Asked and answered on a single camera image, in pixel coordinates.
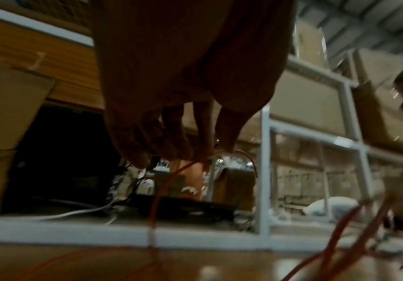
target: box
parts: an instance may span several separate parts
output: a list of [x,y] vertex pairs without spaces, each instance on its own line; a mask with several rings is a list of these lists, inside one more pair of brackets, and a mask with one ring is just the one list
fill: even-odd
[[284,71],[269,105],[271,118],[346,135],[339,90],[295,71]]
[[51,78],[10,69],[0,63],[0,200],[14,149],[53,85]]
[[403,97],[393,81],[403,70],[403,57],[372,50],[358,50],[354,63],[361,86],[353,97],[364,139],[371,145],[403,153]]
[[294,55],[315,66],[329,68],[327,46],[321,29],[297,20],[293,34]]

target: metal frame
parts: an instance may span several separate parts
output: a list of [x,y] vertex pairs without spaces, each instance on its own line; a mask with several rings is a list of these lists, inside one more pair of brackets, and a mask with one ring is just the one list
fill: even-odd
[[[79,44],[92,47],[90,37],[77,34],[62,28],[54,27],[33,19],[0,10],[0,20],[25,28],[37,30],[55,37],[60,37]],[[363,195],[373,194],[371,172],[368,156],[372,155],[394,163],[403,164],[403,157],[394,153],[375,149],[364,144],[354,109],[351,88],[358,83],[318,68],[289,56],[288,66],[301,70],[304,75],[318,77],[325,83],[339,87],[342,106],[346,116],[351,137],[333,136],[310,130],[297,125],[272,120],[268,106],[261,111],[262,143],[258,152],[258,192],[256,196],[256,231],[243,233],[236,231],[213,231],[195,228],[158,227],[157,245],[162,248],[215,249],[215,250],[277,250],[277,251],[319,251],[328,241],[328,236],[311,237],[308,234],[281,235],[271,233],[272,225],[277,220],[269,214],[271,207],[271,141],[270,131],[288,134],[295,137],[315,140],[318,143],[340,146],[357,152],[357,165],[361,173],[361,191]],[[144,225],[91,225],[59,222],[34,222],[0,218],[0,243],[20,244],[66,244],[92,246],[148,246],[148,226]],[[354,241],[353,237],[341,240],[343,245]]]

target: metal roof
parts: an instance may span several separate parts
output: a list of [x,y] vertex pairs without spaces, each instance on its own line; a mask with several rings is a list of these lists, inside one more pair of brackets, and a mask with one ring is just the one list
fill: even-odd
[[[299,0],[299,17],[323,29],[331,65],[350,48],[403,55],[403,0]],[[0,0],[88,27],[87,0]]]

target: cardboard flap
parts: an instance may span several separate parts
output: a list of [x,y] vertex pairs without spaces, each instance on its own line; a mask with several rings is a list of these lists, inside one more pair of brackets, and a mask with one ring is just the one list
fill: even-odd
[[0,149],[14,149],[52,89],[51,78],[0,63]]

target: white metal frame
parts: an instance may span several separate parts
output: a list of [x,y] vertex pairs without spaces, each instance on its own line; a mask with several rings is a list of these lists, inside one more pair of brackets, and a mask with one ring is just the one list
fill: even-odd
[[[90,37],[62,28],[51,26],[33,19],[0,10],[0,20],[37,30],[55,37],[93,47]],[[326,83],[339,87],[342,107],[346,115],[346,124],[353,139],[333,136],[310,130],[297,125],[272,120],[269,108],[262,110],[262,143],[258,153],[258,193],[256,196],[256,231],[244,233],[235,231],[197,230],[189,228],[159,227],[157,245],[162,248],[215,249],[215,250],[278,250],[278,251],[319,251],[328,240],[328,236],[311,237],[304,235],[278,235],[270,232],[274,218],[269,214],[271,207],[271,163],[270,130],[295,137],[315,140],[319,143],[337,145],[357,152],[357,166],[362,171],[360,177],[363,196],[373,194],[372,176],[368,165],[368,155],[387,161],[403,164],[403,157],[388,153],[364,144],[357,121],[351,88],[358,84],[329,70],[318,68],[303,62],[294,56],[288,59],[288,66],[301,70],[304,75],[319,77]],[[139,246],[147,245],[146,225],[90,225],[60,222],[34,222],[0,218],[0,243],[22,244],[67,244],[92,246]],[[342,239],[349,244],[353,237]]]

